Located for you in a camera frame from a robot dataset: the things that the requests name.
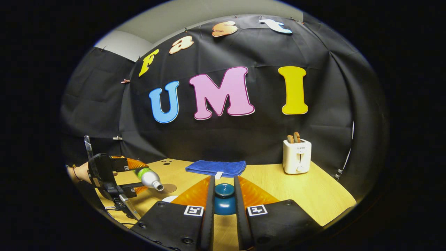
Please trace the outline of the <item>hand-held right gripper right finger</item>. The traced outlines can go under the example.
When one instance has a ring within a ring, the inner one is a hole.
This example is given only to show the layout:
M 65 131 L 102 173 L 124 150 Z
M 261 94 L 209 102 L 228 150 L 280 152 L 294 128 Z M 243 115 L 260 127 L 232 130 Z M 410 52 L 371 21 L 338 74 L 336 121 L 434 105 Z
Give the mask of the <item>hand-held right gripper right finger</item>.
M 234 178 L 240 250 L 290 251 L 322 231 L 294 200 L 279 201 L 246 178 Z

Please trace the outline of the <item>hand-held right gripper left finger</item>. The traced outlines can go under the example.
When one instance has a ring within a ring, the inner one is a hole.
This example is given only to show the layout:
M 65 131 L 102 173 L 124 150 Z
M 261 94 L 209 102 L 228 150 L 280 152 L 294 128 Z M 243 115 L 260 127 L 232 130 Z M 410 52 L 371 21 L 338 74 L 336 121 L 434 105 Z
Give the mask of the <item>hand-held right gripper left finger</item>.
M 215 178 L 205 178 L 199 196 L 205 206 L 189 198 L 180 204 L 156 202 L 131 230 L 165 250 L 212 251 L 214 238 Z

